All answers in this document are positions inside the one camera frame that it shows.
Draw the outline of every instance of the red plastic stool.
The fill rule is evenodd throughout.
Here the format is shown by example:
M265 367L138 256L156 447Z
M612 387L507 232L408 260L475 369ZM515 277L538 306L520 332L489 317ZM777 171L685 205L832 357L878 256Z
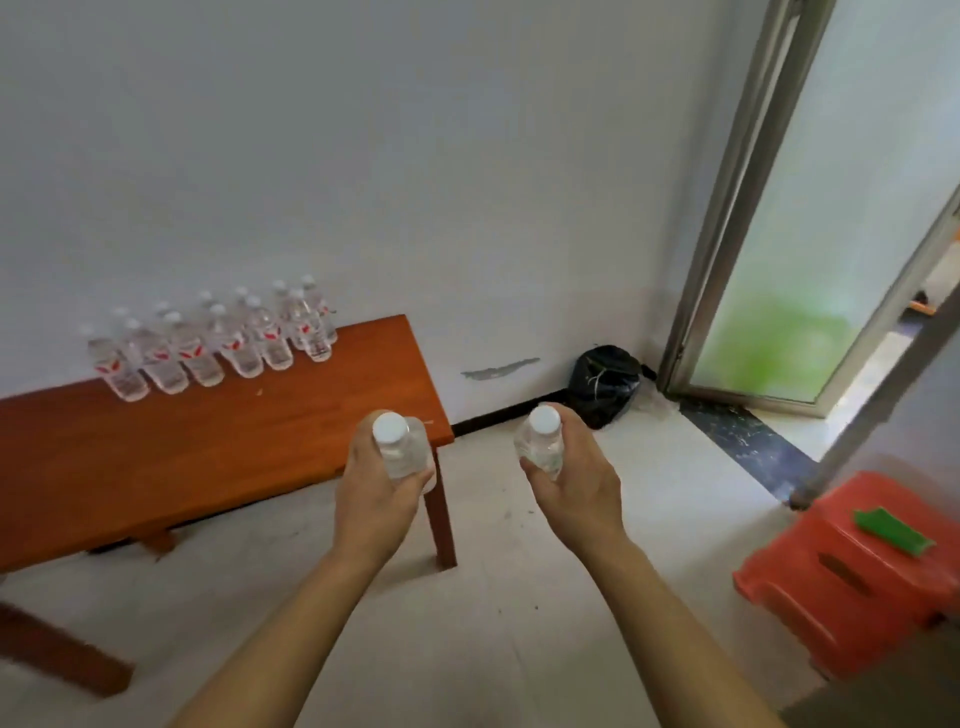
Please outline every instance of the red plastic stool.
M920 557L910 556L882 539L860 530L853 511L886 508L895 517L936 542ZM837 530L891 565L911 593L929 611L957 606L960 578L960 523L941 515L919 496L881 473L856 473L846 483L813 501L808 516L831 523Z
M733 575L793 632L817 667L848 677L918 629L890 598L897 577L829 523L803 517Z
M852 511L886 508L937 542L917 558L856 527ZM736 589L797 635L814 662L847 677L957 604L960 525L896 481L857 473L748 558Z

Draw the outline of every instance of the black plastic bag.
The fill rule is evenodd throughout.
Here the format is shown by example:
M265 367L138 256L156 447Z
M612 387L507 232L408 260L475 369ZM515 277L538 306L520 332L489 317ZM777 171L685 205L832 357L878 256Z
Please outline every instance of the black plastic bag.
M607 345L580 355L567 387L570 409L590 429L609 425L630 403L640 385L640 362Z

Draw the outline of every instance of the forearm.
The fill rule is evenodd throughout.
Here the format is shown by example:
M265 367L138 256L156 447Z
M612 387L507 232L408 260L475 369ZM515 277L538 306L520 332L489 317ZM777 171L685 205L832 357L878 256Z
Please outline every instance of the forearm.
M292 726L376 569L327 554L180 712L172 728Z
M782 728L707 630L626 539L584 564L616 618L664 728Z

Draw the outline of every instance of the door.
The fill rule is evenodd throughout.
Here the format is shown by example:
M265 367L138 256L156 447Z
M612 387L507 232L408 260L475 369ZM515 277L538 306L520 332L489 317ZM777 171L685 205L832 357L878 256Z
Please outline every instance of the door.
M768 13L666 391L826 416L955 230L960 4Z

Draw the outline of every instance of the tabletop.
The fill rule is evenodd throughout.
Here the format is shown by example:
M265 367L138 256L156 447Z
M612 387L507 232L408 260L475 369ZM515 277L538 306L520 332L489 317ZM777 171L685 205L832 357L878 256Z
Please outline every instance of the tabletop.
M0 572L326 480L368 412L453 431L406 316L338 329L333 356L117 399L100 380L0 400Z

